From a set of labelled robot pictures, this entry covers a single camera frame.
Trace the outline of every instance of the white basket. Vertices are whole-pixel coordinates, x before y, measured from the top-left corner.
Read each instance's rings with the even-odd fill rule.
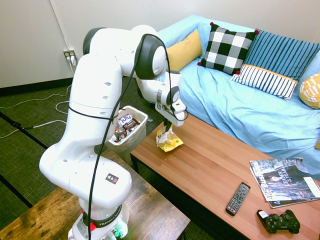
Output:
[[[148,115],[133,106],[125,106],[124,110],[119,110],[118,119],[124,115],[131,114],[140,124],[130,134],[119,142],[112,141],[111,139],[105,145],[114,151],[122,160],[128,165],[132,165],[130,152],[135,149],[147,137],[147,120]]]

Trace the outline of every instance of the game controller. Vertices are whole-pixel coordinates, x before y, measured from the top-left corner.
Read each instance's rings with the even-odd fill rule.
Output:
[[[258,210],[256,214],[268,233],[275,234],[277,230],[289,230],[292,234],[299,233],[300,223],[291,210],[286,210],[280,216],[269,215],[263,210]]]

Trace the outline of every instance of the wooden tabletop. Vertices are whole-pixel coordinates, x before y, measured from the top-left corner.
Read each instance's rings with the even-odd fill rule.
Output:
[[[164,152],[156,146],[157,130],[161,127],[131,153],[219,218],[250,239],[319,239],[320,200],[274,209],[265,201],[249,161],[272,157],[193,116],[189,116],[183,126],[173,128],[184,144]],[[251,189],[237,214],[230,216],[225,209],[241,182]],[[292,210],[301,224],[300,233],[287,230],[267,233],[257,217],[260,209],[278,215],[286,209]]]
[[[117,162],[132,177],[125,203],[129,208],[128,240],[176,240],[190,220],[132,170],[113,151],[103,157]],[[67,240],[80,215],[78,197],[57,188],[0,231],[1,240]]]

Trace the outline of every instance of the green carpet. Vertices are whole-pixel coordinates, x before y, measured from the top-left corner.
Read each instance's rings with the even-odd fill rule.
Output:
[[[122,82],[122,91],[127,85],[128,79]],[[52,94],[65,95],[67,87],[60,87],[50,90],[30,92],[0,98],[0,107],[11,107],[23,101],[31,99],[45,99]],[[21,124],[22,127],[38,126],[44,123],[61,120],[66,121],[67,115],[58,112],[55,107],[60,102],[69,100],[69,93],[66,96],[54,95],[46,100],[33,100],[19,104],[13,108],[2,109],[0,111]],[[147,135],[151,133],[164,117],[155,111],[155,105],[139,98],[137,87],[132,80],[127,92],[120,103],[120,107],[133,106],[138,110],[148,114],[152,121],[146,125]],[[58,106],[63,112],[68,111],[68,104],[63,103]],[[49,182],[39,170],[39,160],[45,151],[43,147],[25,136],[20,131],[14,132],[8,137],[4,137],[16,128],[9,125],[0,118],[0,174],[6,178],[14,188],[16,188],[32,205],[35,205],[42,198],[51,193],[57,186]],[[27,130],[47,147],[58,142],[65,130],[65,124],[54,122],[45,126]],[[145,170],[142,177],[145,179],[150,175],[149,170]],[[18,218],[28,210],[28,207],[16,197],[4,184],[0,182],[0,230]],[[189,240],[212,240],[209,235],[202,231],[197,225],[191,222],[186,228]]]

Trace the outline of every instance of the white wall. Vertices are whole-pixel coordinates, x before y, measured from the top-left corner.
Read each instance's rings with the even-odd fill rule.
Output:
[[[82,55],[96,27],[157,31],[191,15],[320,43],[319,0],[51,0],[67,42]],[[0,0],[0,88],[71,78],[49,0]]]

